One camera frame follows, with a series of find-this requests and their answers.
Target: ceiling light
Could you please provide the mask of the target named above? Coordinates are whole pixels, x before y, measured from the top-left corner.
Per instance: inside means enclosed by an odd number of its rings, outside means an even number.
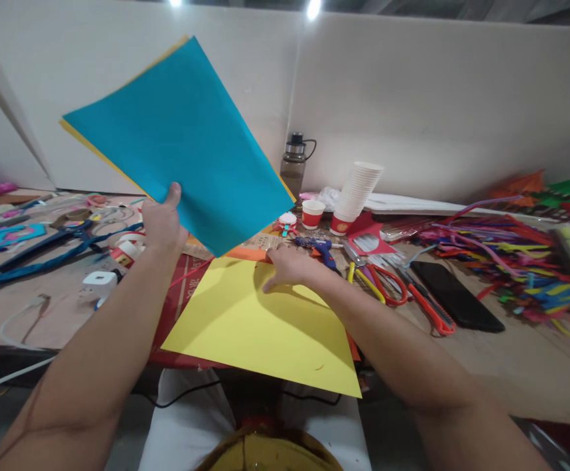
[[[306,16],[309,21],[313,21],[319,15],[319,11],[322,8],[322,0],[311,0],[309,2],[309,7],[306,10]]]

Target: blue glue gun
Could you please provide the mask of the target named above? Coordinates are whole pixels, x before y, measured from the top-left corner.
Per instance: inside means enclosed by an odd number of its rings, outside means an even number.
[[[341,247],[341,244],[333,244],[331,241],[316,239],[314,237],[296,237],[296,245],[317,250],[322,257],[322,263],[335,273],[339,273],[339,276],[342,276],[342,273],[337,269],[335,259],[330,254],[331,248]]]

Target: forearm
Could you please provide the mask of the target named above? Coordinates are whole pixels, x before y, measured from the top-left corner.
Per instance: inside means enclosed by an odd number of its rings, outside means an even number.
[[[482,397],[466,370],[393,309],[329,270],[309,280],[385,383],[414,411],[463,407]]]
[[[147,362],[174,268],[173,257],[145,250],[32,394],[35,429],[92,427],[120,413]],[[13,435],[30,411],[26,404]]]

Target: wooden table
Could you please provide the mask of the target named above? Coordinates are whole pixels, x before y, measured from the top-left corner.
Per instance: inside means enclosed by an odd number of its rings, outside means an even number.
[[[115,196],[111,198],[111,202],[128,204],[135,199],[137,198],[133,196]],[[40,219],[53,220],[56,217],[52,215]],[[132,224],[137,220],[136,213],[126,223]],[[99,234],[112,232],[120,227],[119,224],[108,226],[100,229]],[[336,240],[324,230],[309,232],[308,235]],[[21,250],[34,242],[30,241]],[[54,258],[70,247],[72,246],[68,245],[56,249],[44,255],[40,261]],[[415,253],[418,249],[409,244],[400,244],[399,248],[407,254]],[[333,254],[338,267],[344,270],[347,261],[342,251],[333,250]],[[0,253],[0,263],[12,255]],[[419,260],[445,264],[474,294],[487,286],[454,262],[440,261],[429,254],[422,255]],[[90,291],[83,288],[82,280],[92,271],[109,271],[116,267],[117,264],[109,257],[87,252],[50,273],[1,287],[0,326],[35,296],[47,294],[51,296],[50,307],[27,337],[27,344],[52,349],[62,348],[93,313],[92,307],[96,299]],[[454,335],[435,341],[499,397],[511,414],[570,423],[570,340],[547,326],[529,324],[523,318],[506,312],[494,295],[487,296],[483,303],[506,326],[505,332],[489,334],[458,328]],[[416,303],[409,302],[396,311],[424,332],[430,331],[429,321]],[[32,310],[20,315],[9,325],[8,334],[14,338],[22,338],[35,318],[36,312]]]

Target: stack of paper cups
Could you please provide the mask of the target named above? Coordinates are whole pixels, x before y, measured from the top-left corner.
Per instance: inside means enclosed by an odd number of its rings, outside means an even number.
[[[365,201],[374,190],[384,168],[367,162],[355,162],[344,183],[330,231],[336,236],[344,236],[352,222],[361,214]]]

